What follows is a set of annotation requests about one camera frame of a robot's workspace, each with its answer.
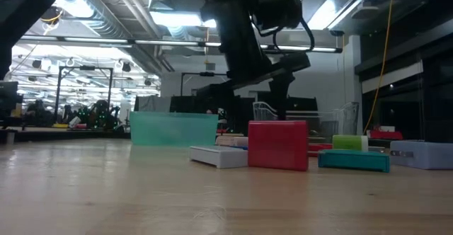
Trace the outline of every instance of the wooden table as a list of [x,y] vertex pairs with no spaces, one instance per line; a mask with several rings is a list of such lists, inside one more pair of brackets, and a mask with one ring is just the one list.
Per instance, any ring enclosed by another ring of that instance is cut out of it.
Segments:
[[0,151],[2,234],[453,234],[453,172],[217,170],[94,139]]

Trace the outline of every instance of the transparent teal bin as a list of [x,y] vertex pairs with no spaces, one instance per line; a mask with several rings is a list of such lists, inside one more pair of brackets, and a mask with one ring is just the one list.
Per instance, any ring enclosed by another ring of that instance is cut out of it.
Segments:
[[141,146],[213,145],[218,115],[132,112],[132,143]]

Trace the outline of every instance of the teal box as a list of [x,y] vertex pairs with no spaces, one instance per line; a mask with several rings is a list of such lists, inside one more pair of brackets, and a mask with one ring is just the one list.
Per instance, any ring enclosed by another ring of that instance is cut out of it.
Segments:
[[353,168],[390,172],[390,157],[376,152],[323,150],[318,155],[319,168]]
[[132,143],[141,146],[214,145],[218,115],[132,112]]

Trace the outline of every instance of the ceiling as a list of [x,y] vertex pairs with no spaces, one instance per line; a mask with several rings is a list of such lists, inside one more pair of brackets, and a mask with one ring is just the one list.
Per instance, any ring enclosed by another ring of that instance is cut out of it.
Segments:
[[[57,4],[62,4],[59,1],[67,2],[68,0],[57,0]],[[190,24],[193,18],[185,18],[180,20],[165,21],[165,18],[158,18],[160,13],[168,12],[177,14],[189,14],[199,17],[199,10],[203,6],[203,0],[165,0],[162,2],[151,0],[76,0],[75,6],[62,7],[65,9],[60,18],[57,27],[48,30],[48,25],[41,21],[29,30],[28,35],[47,35],[64,36],[64,37],[89,37],[89,38],[113,38],[113,39],[164,39],[164,40],[190,40],[190,41],[205,41],[209,37],[209,41],[219,41],[217,31],[215,28],[201,28],[195,25],[180,26]],[[314,36],[316,38],[317,47],[339,47],[342,40],[334,37],[328,31],[332,26],[334,30],[344,30],[347,34],[363,33],[358,32],[357,27],[364,25],[367,27],[361,29],[374,30],[370,25],[375,24],[376,27],[381,27],[385,18],[376,17],[361,21],[351,19],[350,15],[357,10],[361,0],[302,0],[304,17],[313,28]],[[381,4],[385,4],[388,0],[381,0]],[[414,4],[419,6],[422,0],[400,0],[397,4],[399,6],[397,11],[401,11],[399,16],[408,10],[414,9]],[[93,16],[90,18],[80,18],[77,16],[79,11],[74,11],[75,8],[88,6],[88,9],[93,10]],[[339,20],[341,15],[347,12],[343,20]],[[379,14],[385,14],[384,8],[379,10]],[[271,38],[260,38],[258,41],[261,44],[272,43]],[[300,25],[296,29],[284,29],[277,36],[279,45],[308,45],[309,39]],[[66,64],[66,61],[73,57],[73,60],[80,64],[89,64],[97,67],[113,68],[115,77],[123,77],[133,75],[131,79],[115,80],[113,85],[115,87],[116,100],[134,101],[133,97],[127,97],[124,92],[131,93],[130,95],[137,94],[153,94],[159,92],[160,82],[154,80],[152,86],[144,86],[145,77],[156,78],[165,73],[171,72],[201,72],[206,70],[205,61],[215,64],[216,73],[225,73],[227,71],[227,64],[222,54],[216,51],[216,48],[210,48],[208,55],[205,55],[205,49],[200,47],[159,47],[153,45],[133,45],[133,47],[126,47],[126,45],[105,46],[92,43],[90,45],[84,43],[79,47],[74,47],[67,43],[56,42],[54,46],[46,46],[39,42],[33,44],[21,42],[16,46],[16,51],[20,50],[21,56],[16,54],[13,57],[12,73],[13,79],[20,81],[21,88],[28,91],[26,84],[29,84],[28,76],[14,76],[26,74],[42,74],[52,76],[39,76],[38,80],[32,84],[49,84],[55,85],[56,80],[54,76],[58,73],[58,69],[52,71],[46,68],[35,69],[32,67],[33,60],[46,59],[52,62],[52,66],[58,67],[59,65]],[[121,64],[130,62],[132,65],[131,72],[123,72]],[[99,71],[83,71],[80,76],[95,76],[99,77],[102,74]],[[68,85],[77,84],[76,77],[73,76],[65,81]],[[97,79],[97,83],[92,86],[93,91],[98,88],[104,87],[106,79]],[[27,95],[29,99],[33,99],[33,95]]]

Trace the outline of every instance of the light purple box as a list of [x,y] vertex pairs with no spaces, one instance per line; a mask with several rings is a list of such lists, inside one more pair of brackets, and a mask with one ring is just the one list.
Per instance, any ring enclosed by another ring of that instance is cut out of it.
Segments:
[[453,169],[453,144],[393,141],[390,163],[422,169]]

